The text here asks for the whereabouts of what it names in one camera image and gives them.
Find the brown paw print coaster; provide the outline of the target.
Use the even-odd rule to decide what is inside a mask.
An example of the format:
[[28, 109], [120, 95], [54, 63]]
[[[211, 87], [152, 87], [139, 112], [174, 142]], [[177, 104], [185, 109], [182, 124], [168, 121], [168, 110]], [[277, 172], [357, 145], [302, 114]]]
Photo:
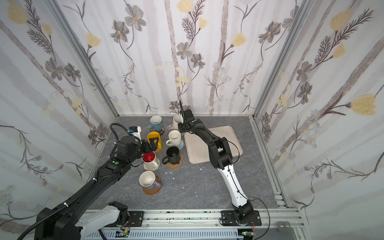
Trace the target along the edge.
[[177, 163], [177, 164], [175, 164], [175, 165], [173, 165], [173, 164], [171, 164], [171, 163], [168, 163], [168, 164], [166, 164], [166, 166], [167, 166], [168, 168], [172, 169], [172, 170], [174, 170], [174, 169], [176, 169], [176, 168], [180, 168], [180, 167], [183, 165], [184, 155], [181, 154], [180, 156], [181, 156], [181, 159], [180, 159], [180, 162], [179, 162], [179, 163]]

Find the woven multicolour round coaster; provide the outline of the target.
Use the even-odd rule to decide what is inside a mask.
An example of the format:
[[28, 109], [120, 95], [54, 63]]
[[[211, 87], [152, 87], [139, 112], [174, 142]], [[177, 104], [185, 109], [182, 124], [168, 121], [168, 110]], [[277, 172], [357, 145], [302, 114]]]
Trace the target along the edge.
[[151, 162], [144, 162], [144, 169], [146, 171], [155, 172], [160, 167], [160, 161], [158, 159], [154, 159]]

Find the blue mug white inside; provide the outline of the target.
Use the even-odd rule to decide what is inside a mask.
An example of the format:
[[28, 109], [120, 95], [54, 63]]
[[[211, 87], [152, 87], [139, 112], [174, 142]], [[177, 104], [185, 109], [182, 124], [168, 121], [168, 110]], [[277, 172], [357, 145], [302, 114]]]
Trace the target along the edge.
[[161, 130], [163, 127], [163, 119], [161, 116], [153, 116], [150, 118], [150, 124], [148, 125], [148, 130], [151, 131], [151, 129], [155, 130]]

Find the pink flower coaster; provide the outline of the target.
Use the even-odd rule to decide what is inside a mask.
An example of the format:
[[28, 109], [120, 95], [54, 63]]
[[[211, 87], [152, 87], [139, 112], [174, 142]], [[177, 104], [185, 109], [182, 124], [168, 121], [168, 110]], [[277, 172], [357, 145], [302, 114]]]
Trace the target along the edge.
[[175, 128], [174, 125], [168, 125], [167, 129], [168, 129], [169, 132], [171, 132], [171, 131], [179, 131], [178, 126], [176, 126], [176, 128]]

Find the yellow mug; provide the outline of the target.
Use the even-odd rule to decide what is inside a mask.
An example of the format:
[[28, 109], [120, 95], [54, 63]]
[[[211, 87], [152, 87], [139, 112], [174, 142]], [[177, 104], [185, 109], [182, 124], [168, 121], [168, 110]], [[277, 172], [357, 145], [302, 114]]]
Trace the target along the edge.
[[162, 150], [162, 140], [161, 140], [161, 136], [158, 132], [151, 132], [147, 135], [147, 139], [148, 141], [153, 141], [154, 143], [157, 143], [157, 149], [154, 150], [154, 152], [159, 152], [160, 150]]

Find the dark brown round coaster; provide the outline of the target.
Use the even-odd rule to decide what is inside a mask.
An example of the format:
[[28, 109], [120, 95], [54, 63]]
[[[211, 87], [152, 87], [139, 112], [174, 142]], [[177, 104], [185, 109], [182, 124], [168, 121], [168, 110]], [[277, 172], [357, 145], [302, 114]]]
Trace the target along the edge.
[[161, 136], [164, 132], [165, 132], [165, 129], [164, 128], [162, 128], [161, 130], [155, 130], [155, 129], [151, 129], [151, 132], [157, 132], [157, 133], [159, 133], [159, 135]]

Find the black mug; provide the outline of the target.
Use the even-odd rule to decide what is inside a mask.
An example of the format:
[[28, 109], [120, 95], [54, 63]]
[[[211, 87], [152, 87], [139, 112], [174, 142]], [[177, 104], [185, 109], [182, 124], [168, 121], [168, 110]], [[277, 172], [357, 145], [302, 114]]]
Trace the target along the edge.
[[172, 146], [169, 147], [166, 151], [166, 156], [162, 159], [162, 163], [177, 165], [181, 161], [180, 150], [178, 147]]

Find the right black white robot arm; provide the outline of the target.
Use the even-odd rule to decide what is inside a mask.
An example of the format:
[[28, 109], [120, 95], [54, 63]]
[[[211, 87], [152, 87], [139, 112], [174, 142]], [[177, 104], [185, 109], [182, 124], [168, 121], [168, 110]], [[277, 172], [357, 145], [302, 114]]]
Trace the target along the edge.
[[220, 172], [230, 192], [235, 220], [238, 224], [245, 224], [254, 212], [252, 202], [259, 198], [251, 200], [244, 194], [235, 174], [230, 141], [213, 134], [200, 119], [194, 117], [192, 110], [181, 109], [180, 113], [183, 119], [178, 124], [180, 132], [194, 134], [208, 146], [210, 162]]

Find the lavender mug white inside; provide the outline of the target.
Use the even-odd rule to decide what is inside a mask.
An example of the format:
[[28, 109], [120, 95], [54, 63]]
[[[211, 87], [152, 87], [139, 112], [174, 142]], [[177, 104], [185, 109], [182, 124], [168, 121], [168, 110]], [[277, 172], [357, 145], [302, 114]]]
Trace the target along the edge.
[[146, 191], [159, 190], [162, 185], [157, 181], [154, 172], [145, 171], [139, 177], [139, 183]]

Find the grey round felt coaster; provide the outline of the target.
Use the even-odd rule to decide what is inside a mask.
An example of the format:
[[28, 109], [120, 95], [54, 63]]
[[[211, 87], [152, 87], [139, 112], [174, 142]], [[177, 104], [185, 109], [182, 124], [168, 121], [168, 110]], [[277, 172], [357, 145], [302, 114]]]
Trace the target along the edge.
[[181, 143], [180, 143], [180, 145], [178, 146], [179, 150], [182, 150], [182, 149], [184, 148], [184, 146], [185, 146], [185, 143], [184, 143], [183, 140], [181, 140]]

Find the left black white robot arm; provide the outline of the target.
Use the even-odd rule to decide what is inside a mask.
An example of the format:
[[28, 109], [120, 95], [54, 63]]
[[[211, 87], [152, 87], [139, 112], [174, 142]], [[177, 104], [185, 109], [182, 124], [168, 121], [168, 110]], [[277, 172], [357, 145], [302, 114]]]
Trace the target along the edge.
[[110, 129], [115, 142], [109, 159], [74, 195], [53, 209], [43, 209], [36, 222], [21, 233], [20, 240], [30, 232], [35, 233], [36, 240], [79, 240], [85, 234], [85, 228], [76, 224], [89, 206], [118, 182], [131, 169], [135, 160], [158, 148], [159, 138], [141, 140], [138, 127], [127, 129], [121, 124], [112, 123]]

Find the white mug red inside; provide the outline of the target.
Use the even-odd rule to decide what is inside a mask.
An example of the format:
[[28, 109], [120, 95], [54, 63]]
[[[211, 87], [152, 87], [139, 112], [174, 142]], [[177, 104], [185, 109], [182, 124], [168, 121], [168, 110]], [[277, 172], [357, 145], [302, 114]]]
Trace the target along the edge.
[[142, 157], [143, 165], [144, 165], [144, 162], [151, 162], [154, 159], [158, 159], [159, 160], [159, 158], [157, 157], [155, 152], [151, 152], [149, 154], [144, 154], [143, 157]]

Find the beige serving tray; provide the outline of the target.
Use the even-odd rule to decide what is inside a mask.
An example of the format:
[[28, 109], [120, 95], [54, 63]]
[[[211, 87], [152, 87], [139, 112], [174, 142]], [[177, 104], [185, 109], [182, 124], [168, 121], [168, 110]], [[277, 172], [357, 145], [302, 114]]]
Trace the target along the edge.
[[[225, 137], [230, 142], [230, 150], [234, 158], [244, 153], [232, 127], [223, 126], [210, 128], [209, 130], [218, 137]], [[210, 162], [208, 146], [200, 137], [190, 133], [185, 133], [184, 137], [189, 162], [191, 164], [196, 165]]]

